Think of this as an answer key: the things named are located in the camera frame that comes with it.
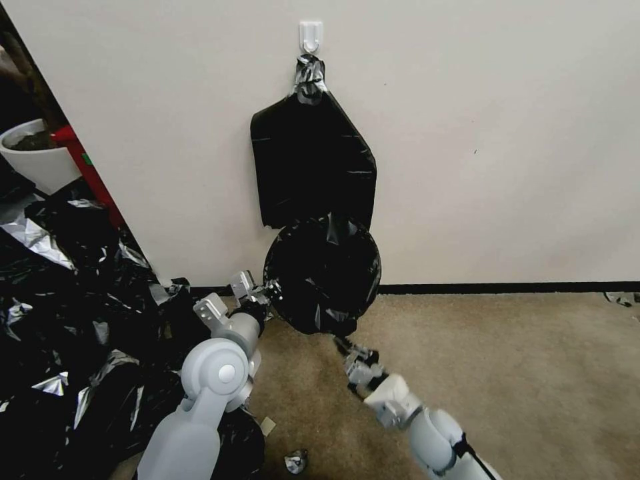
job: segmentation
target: black garbage bag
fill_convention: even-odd
[[[265,282],[277,281],[273,306],[296,330],[354,332],[372,304],[382,266],[378,248],[360,223],[330,213],[284,228],[265,260]]]
[[[106,479],[175,410],[176,370],[210,334],[189,284],[158,285],[86,199],[31,204],[0,229],[0,253],[3,477]]]
[[[264,225],[280,228],[330,211],[371,225],[375,159],[324,74],[324,62],[302,55],[292,94],[251,120]]]
[[[238,408],[222,416],[218,426],[220,453],[212,480],[252,480],[259,478],[265,462],[265,438],[255,418]]]

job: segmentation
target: red object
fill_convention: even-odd
[[[66,147],[67,150],[69,150],[73,161],[78,166],[78,170],[82,173],[89,188],[95,195],[96,200],[107,208],[111,224],[116,228],[124,224],[125,221],[120,214],[120,210],[118,210],[109,191],[102,182],[100,175],[98,175],[98,172],[91,163],[85,148],[82,146],[82,143],[80,143],[80,140],[78,140],[71,126],[67,125],[66,127],[62,127],[57,132],[52,133],[51,138],[58,145]]]

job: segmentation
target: small debris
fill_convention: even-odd
[[[633,304],[629,300],[622,297],[621,295],[616,295],[615,293],[612,293],[612,292],[603,292],[603,295],[605,296],[607,301],[610,303],[617,303],[618,305],[622,305],[623,307],[626,307],[626,308],[631,308],[633,306]]]
[[[302,473],[309,462],[309,452],[306,449],[300,449],[292,451],[290,454],[285,455],[285,465],[294,475]]]
[[[262,434],[267,437],[271,431],[275,428],[275,422],[271,420],[269,417],[265,417],[260,424],[260,430],[262,430]]]

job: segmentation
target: soil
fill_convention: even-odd
[[[26,137],[20,139],[20,141],[15,145],[11,145],[9,148],[12,150],[20,151],[34,151],[56,148],[56,145],[51,140],[49,132],[42,131],[34,133],[32,135],[27,135]]]

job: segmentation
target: white wall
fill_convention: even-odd
[[[636,0],[3,4],[164,279],[260,272],[249,122],[302,19],[378,162],[383,283],[640,276]]]

